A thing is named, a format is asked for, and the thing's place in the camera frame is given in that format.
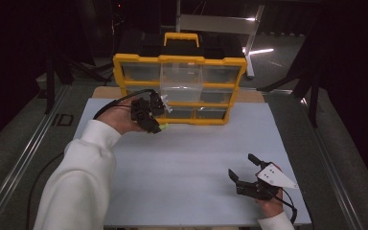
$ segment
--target storage organizer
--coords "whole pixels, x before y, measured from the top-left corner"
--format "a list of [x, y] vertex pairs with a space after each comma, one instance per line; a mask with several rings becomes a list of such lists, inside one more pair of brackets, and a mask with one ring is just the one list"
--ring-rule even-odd
[[113, 62], [123, 96], [146, 88], [168, 95], [172, 112], [156, 118], [160, 124], [226, 124], [246, 70], [232, 35], [130, 31]]

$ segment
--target yellow handle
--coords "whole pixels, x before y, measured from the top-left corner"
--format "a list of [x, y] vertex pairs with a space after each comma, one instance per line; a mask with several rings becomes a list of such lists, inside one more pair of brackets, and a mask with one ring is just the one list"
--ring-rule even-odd
[[196, 47], [199, 47], [198, 35], [197, 34], [186, 34], [186, 33], [166, 33], [164, 35], [164, 46], [167, 44], [168, 39], [175, 40], [195, 40]]

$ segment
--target white sweatshirt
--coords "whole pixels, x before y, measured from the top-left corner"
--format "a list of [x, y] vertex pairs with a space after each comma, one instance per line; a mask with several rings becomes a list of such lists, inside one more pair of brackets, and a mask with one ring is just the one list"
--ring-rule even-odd
[[[120, 138], [111, 126], [88, 122], [81, 138], [67, 146], [64, 159], [47, 181], [34, 229], [104, 229], [116, 166], [113, 149]], [[294, 229], [285, 214], [259, 222], [264, 230]]]

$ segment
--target white tabletop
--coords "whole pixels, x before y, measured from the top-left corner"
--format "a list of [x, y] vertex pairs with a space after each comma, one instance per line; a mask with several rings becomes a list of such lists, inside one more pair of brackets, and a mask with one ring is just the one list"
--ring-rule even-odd
[[[109, 99], [90, 99], [75, 138]], [[157, 134], [128, 133], [115, 147], [117, 167], [106, 226], [254, 226], [263, 217], [253, 198], [237, 195], [228, 176], [255, 182], [253, 153], [298, 181], [267, 103], [235, 103], [225, 126], [170, 125]], [[300, 190], [286, 189], [296, 224], [311, 223]], [[287, 215], [291, 210], [285, 206]]]

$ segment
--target dark background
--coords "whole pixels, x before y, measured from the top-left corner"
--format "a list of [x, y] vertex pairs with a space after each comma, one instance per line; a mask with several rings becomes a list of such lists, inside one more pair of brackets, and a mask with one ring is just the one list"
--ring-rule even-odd
[[[173, 25], [174, 1], [129, 2], [136, 8], [126, 12], [127, 28], [157, 32], [160, 23]], [[193, 9], [196, 1], [189, 2], [188, 9]], [[308, 37], [290, 72], [304, 68], [307, 61], [322, 58], [320, 85], [328, 91], [368, 168], [368, 1], [323, 3], [320, 14], [306, 10], [304, 4], [299, 7], [300, 16], [310, 22], [305, 24], [310, 29], [298, 23], [292, 27], [299, 28], [295, 34]], [[278, 35], [282, 30], [292, 30], [276, 23], [284, 25], [285, 13], [290, 12], [270, 4], [273, 8], [265, 9], [267, 15], [262, 18], [260, 33]], [[159, 11], [159, 6], [170, 10]], [[223, 8], [219, 2], [209, 11], [244, 13], [242, 5]], [[38, 93], [35, 78], [45, 72], [48, 40], [72, 59], [92, 63], [83, 19], [74, 0], [0, 0], [0, 130]]]

